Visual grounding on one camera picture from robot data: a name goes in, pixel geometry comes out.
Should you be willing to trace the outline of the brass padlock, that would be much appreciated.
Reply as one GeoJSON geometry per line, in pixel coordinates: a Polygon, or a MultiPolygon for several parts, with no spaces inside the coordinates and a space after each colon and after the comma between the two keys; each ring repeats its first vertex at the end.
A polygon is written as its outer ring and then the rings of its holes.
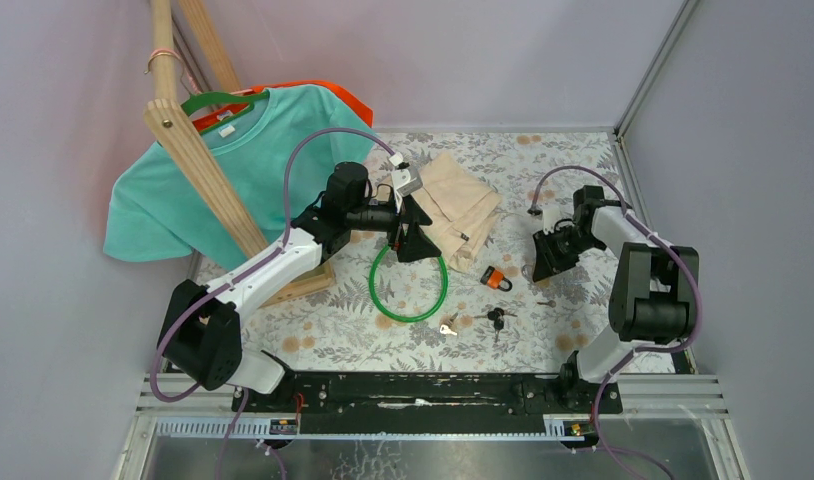
{"type": "Polygon", "coordinates": [[[530,283],[535,283],[536,280],[534,279],[534,270],[533,266],[530,264],[525,264],[521,268],[522,277],[525,278],[530,283]]]}

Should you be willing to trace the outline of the green cable lock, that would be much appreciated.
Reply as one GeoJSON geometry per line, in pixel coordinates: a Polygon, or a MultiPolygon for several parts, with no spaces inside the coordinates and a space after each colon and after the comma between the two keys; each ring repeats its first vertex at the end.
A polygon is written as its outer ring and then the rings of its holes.
{"type": "Polygon", "coordinates": [[[448,299],[450,275],[441,256],[433,259],[436,285],[422,277],[430,272],[430,261],[418,270],[396,273],[394,251],[382,247],[372,260],[367,288],[373,306],[389,320],[413,324],[429,320],[441,311],[448,299]]]}

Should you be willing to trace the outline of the orange black small lock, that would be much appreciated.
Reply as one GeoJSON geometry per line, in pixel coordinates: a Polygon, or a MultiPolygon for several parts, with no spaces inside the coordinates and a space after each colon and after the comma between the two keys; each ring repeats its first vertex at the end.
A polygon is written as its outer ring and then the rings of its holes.
{"type": "Polygon", "coordinates": [[[482,276],[480,283],[494,290],[510,292],[513,288],[511,281],[505,274],[493,266],[488,266],[482,276]]]}

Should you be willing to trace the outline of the black-headed key bunch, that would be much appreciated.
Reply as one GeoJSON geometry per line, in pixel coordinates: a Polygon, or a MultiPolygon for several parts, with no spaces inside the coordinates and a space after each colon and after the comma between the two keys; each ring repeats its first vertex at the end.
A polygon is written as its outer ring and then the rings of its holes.
{"type": "Polygon", "coordinates": [[[478,320],[484,319],[492,323],[494,331],[493,343],[497,344],[499,341],[500,333],[504,330],[506,326],[506,320],[508,317],[516,317],[516,315],[510,313],[509,311],[504,310],[501,307],[494,307],[492,310],[489,310],[487,313],[483,315],[475,316],[475,319],[478,320]]]}

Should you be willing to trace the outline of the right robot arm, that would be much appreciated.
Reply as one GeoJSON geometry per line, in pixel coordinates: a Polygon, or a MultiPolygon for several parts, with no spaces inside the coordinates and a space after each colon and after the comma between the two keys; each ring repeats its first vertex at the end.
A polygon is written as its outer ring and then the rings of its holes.
{"type": "Polygon", "coordinates": [[[556,208],[541,215],[543,226],[532,236],[533,281],[571,270],[590,250],[617,259],[607,327],[568,357],[551,386],[552,397],[566,410],[601,412],[611,382],[635,356],[663,353],[690,339],[698,316],[698,253],[660,239],[599,186],[574,193],[570,217],[556,208]]]}

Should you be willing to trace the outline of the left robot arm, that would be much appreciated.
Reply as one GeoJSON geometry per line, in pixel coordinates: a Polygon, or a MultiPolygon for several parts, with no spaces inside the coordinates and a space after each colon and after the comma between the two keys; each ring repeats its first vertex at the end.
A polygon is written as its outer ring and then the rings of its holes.
{"type": "Polygon", "coordinates": [[[265,250],[205,285],[180,283],[169,302],[155,360],[168,360],[208,391],[230,384],[255,391],[268,410],[287,407],[294,388],[284,377],[287,368],[268,353],[244,348],[245,320],[338,253],[355,231],[385,233],[401,263],[441,255],[422,230],[432,220],[412,196],[422,186],[418,170],[398,165],[384,201],[370,196],[368,180],[361,164],[338,164],[319,199],[265,250]]]}

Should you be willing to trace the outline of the folded beige cloth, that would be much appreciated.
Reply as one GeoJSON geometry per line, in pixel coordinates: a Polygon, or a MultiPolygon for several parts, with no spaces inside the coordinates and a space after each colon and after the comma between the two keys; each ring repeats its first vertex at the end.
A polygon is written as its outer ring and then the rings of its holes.
{"type": "MultiPolygon", "coordinates": [[[[408,166],[399,153],[390,157],[390,163],[393,170],[408,166]]],[[[423,231],[441,250],[440,256],[448,267],[465,273],[477,260],[493,229],[495,210],[502,197],[448,152],[417,169],[423,187],[411,196],[433,221],[423,231]]],[[[404,197],[395,193],[394,197],[401,213],[404,197]]]]}

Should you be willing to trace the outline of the floral table mat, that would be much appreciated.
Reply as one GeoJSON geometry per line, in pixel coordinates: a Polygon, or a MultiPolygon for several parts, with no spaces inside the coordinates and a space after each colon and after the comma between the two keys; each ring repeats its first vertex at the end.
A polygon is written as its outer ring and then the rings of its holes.
{"type": "Polygon", "coordinates": [[[401,263],[384,236],[359,232],[332,259],[333,286],[257,310],[244,346],[299,370],[553,372],[608,323],[616,270],[608,252],[534,282],[532,202],[572,209],[600,177],[621,183],[607,134],[387,133],[414,165],[450,154],[501,197],[496,222],[466,272],[401,263]]]}

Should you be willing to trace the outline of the teal t-shirt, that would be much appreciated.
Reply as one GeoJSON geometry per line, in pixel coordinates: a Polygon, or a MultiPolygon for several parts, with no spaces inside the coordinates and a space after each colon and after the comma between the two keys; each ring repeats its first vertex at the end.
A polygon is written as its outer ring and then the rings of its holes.
{"type": "MultiPolygon", "coordinates": [[[[325,188],[335,165],[363,162],[373,114],[316,84],[270,91],[265,100],[202,137],[268,242],[285,225],[283,196],[298,216],[325,188]]],[[[103,251],[125,262],[197,251],[224,269],[246,256],[166,150],[152,144],[115,182],[103,251]]]]}

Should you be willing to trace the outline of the orange garment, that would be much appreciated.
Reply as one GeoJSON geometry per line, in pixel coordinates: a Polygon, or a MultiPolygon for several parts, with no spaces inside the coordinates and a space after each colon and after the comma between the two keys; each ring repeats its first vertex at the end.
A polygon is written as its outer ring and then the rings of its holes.
{"type": "MultiPolygon", "coordinates": [[[[234,186],[255,192],[278,192],[291,153],[308,135],[343,127],[371,129],[331,90],[315,85],[267,89],[268,101],[252,112],[202,135],[234,186]]],[[[299,190],[324,185],[336,164],[362,161],[372,142],[346,133],[321,135],[295,157],[290,184],[299,190]]]]}

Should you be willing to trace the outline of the green clothes hanger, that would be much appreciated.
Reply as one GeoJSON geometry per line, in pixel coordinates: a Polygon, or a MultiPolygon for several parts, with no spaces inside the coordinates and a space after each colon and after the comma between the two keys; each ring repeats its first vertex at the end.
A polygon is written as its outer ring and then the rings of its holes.
{"type": "Polygon", "coordinates": [[[240,93],[211,91],[190,95],[181,104],[181,109],[187,117],[191,117],[207,107],[214,108],[208,115],[192,121],[196,131],[204,135],[239,116],[252,112],[257,102],[268,101],[269,97],[270,92],[267,89],[261,91],[249,89],[240,93]]]}

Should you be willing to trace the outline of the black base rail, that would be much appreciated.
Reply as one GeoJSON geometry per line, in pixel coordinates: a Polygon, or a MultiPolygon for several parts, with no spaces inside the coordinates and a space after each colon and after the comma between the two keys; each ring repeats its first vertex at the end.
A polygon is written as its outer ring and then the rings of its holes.
{"type": "Polygon", "coordinates": [[[303,434],[537,434],[546,415],[622,413],[616,384],[571,374],[291,371],[235,411],[286,413],[303,434]]]}

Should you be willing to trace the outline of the wooden rack frame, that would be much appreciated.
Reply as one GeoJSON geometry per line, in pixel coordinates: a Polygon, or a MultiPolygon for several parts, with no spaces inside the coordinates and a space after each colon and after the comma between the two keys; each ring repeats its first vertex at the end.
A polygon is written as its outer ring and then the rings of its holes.
{"type": "MultiPolygon", "coordinates": [[[[236,246],[247,257],[252,257],[266,248],[267,241],[178,101],[177,85],[189,71],[186,62],[175,56],[172,2],[154,0],[150,7],[154,51],[149,55],[146,71],[153,76],[155,98],[147,103],[144,120],[236,246]]],[[[240,91],[242,84],[208,9],[201,1],[180,1],[178,9],[188,22],[220,89],[240,91]]]]}

